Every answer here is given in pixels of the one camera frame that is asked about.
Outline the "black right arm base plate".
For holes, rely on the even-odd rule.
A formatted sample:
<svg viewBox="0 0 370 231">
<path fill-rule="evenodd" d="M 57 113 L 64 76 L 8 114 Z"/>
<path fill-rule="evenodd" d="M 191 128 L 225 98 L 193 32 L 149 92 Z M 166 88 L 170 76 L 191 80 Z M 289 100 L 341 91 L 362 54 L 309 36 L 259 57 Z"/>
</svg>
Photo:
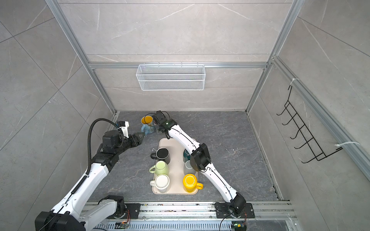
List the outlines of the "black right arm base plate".
<svg viewBox="0 0 370 231">
<path fill-rule="evenodd" d="M 227 203 L 214 203 L 217 218 L 255 218 L 254 209 L 251 203 L 246 203 L 241 212 L 235 212 Z"/>
</svg>

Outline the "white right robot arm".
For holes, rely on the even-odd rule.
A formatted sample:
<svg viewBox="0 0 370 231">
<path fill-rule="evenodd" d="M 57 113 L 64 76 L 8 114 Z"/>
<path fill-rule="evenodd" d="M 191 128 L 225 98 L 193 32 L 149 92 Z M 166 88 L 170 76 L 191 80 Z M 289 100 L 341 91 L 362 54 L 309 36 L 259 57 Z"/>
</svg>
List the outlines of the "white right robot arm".
<svg viewBox="0 0 370 231">
<path fill-rule="evenodd" d="M 192 168 L 206 176 L 217 188 L 225 200 L 225 204 L 228 205 L 231 215 L 236 218 L 241 216 L 244 213 L 246 200 L 217 171 L 211 161 L 207 145 L 199 143 L 187 135 L 178 123 L 172 118 L 166 117 L 163 111 L 157 111 L 152 115 L 152 118 L 160 132 L 165 133 L 167 138 L 174 138 L 188 151 Z"/>
</svg>

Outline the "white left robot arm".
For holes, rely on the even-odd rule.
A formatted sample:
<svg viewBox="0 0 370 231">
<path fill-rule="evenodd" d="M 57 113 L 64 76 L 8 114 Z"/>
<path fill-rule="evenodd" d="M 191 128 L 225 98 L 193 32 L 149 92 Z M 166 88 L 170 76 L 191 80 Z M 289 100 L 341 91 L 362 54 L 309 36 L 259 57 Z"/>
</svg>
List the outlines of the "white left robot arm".
<svg viewBox="0 0 370 231">
<path fill-rule="evenodd" d="M 107 131 L 97 153 L 93 156 L 91 136 L 94 125 L 105 121 L 114 126 Z M 83 208 L 100 182 L 111 172 L 119 160 L 119 155 L 128 149 L 142 144 L 145 133 L 128 133 L 127 121 L 113 122 L 98 118 L 89 128 L 87 138 L 88 166 L 79 181 L 49 212 L 41 212 L 35 219 L 37 231 L 91 231 L 109 216 L 122 217 L 127 213 L 122 196 L 109 195 L 93 209 L 83 212 Z"/>
</svg>

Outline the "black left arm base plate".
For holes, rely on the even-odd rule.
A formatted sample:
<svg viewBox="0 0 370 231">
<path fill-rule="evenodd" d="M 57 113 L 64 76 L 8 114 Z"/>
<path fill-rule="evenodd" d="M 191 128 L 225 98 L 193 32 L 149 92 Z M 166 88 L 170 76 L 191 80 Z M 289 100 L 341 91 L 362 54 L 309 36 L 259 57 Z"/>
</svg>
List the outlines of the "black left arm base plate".
<svg viewBox="0 0 370 231">
<path fill-rule="evenodd" d="M 118 205 L 116 213 L 113 215 L 115 219 L 137 219 L 140 213 L 140 203 L 129 203 Z"/>
</svg>

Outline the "black mug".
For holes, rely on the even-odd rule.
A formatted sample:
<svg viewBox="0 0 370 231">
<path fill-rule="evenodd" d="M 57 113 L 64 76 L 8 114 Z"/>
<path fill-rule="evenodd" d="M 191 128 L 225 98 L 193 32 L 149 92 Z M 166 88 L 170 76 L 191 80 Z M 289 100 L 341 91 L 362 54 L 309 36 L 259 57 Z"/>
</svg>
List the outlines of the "black mug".
<svg viewBox="0 0 370 231">
<path fill-rule="evenodd" d="M 150 155 L 151 159 L 164 161 L 166 164 L 169 164 L 171 161 L 169 150 L 165 147 L 159 148 L 155 153 Z"/>
</svg>

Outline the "blue mug yellow inside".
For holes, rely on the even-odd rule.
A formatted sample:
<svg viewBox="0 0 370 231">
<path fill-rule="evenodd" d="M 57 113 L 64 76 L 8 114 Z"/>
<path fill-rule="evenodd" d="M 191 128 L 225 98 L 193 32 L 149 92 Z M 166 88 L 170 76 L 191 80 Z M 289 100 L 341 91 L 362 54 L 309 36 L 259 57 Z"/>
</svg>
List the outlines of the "blue mug yellow inside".
<svg viewBox="0 0 370 231">
<path fill-rule="evenodd" d="M 143 132 L 145 135 L 154 133 L 156 131 L 152 116 L 142 117 L 141 123 L 142 123 L 141 132 Z"/>
</svg>

